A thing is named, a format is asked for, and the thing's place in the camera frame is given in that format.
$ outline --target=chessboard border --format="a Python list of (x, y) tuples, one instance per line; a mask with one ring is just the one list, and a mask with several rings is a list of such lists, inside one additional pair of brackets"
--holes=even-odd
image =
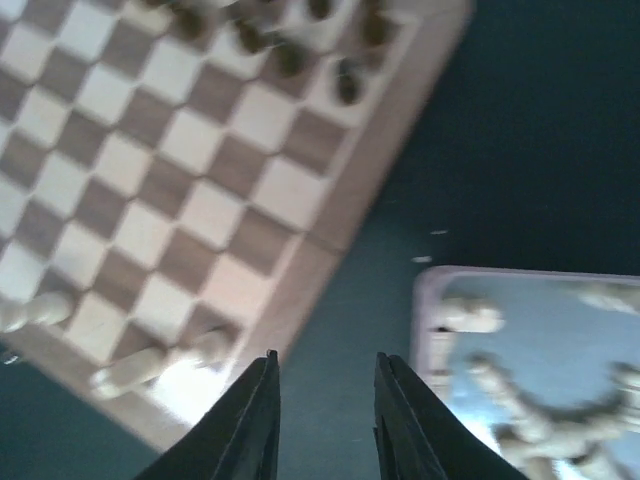
[[(364, 221), (474, 8), (472, 0), (398, 3), (420, 18), (418, 31), (317, 221), (297, 246), (264, 314), (245, 334), (229, 382), (268, 348), (286, 357)], [(425, 56), (428, 46), (437, 48)], [(188, 430), (180, 420), (136, 392), (107, 402), (95, 400), (88, 382), (95, 365), (63, 342), (52, 341), (42, 328), (26, 326), (1, 338), (43, 373), (158, 451), (171, 447)]]

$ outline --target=chessboard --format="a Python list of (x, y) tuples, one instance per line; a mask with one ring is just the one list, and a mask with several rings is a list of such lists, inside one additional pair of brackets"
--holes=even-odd
[[(0, 2), (0, 296), (74, 306), (2, 339), (158, 449), (286, 353), (471, 13), (162, 3)], [(100, 368), (214, 329), (222, 365), (91, 395)]]

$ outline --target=fallen chess piece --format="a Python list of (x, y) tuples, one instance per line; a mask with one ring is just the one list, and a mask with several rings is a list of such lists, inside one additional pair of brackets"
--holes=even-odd
[(0, 332), (15, 332), (28, 323), (54, 325), (72, 310), (71, 299), (62, 293), (44, 293), (24, 304), (7, 301), (0, 305)]
[(94, 373), (89, 379), (91, 392), (101, 400), (117, 398), (158, 378), (178, 362), (193, 368), (215, 365), (228, 356), (230, 349), (231, 341), (222, 330), (199, 336), (186, 350), (147, 348)]

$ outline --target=white chess piece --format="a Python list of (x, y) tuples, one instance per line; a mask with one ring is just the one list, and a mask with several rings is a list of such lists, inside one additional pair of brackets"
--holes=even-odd
[(8, 301), (0, 305), (0, 332), (15, 332), (28, 323), (53, 325), (71, 315), (71, 299), (62, 293), (44, 293), (24, 304)]

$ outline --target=chess pawn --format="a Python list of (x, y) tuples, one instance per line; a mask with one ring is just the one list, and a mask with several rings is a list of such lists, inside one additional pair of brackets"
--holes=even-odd
[(307, 9), (316, 20), (324, 20), (331, 14), (331, 0), (307, 0)]
[(640, 433), (640, 369), (631, 365), (618, 365), (614, 378), (622, 393), (618, 418), (627, 430)]
[(274, 33), (273, 50), (280, 75), (288, 78), (294, 77), (302, 72), (305, 65), (305, 51), (302, 46), (283, 37), (279, 33)]
[(446, 370), (449, 356), (456, 345), (457, 333), (438, 329), (431, 332), (429, 341), (429, 368)]
[(608, 452), (597, 444), (571, 464), (588, 480), (625, 480)]
[(71, 300), (61, 293), (44, 293), (25, 304), (8, 301), (0, 305), (0, 332), (14, 332), (28, 323), (53, 325), (72, 309)]
[(164, 352), (159, 348), (147, 348), (98, 370), (89, 379), (89, 384), (96, 397), (108, 400), (159, 377), (165, 367)]
[(362, 96), (362, 78), (355, 62), (343, 58), (336, 64), (336, 90), (341, 103), (353, 105)]

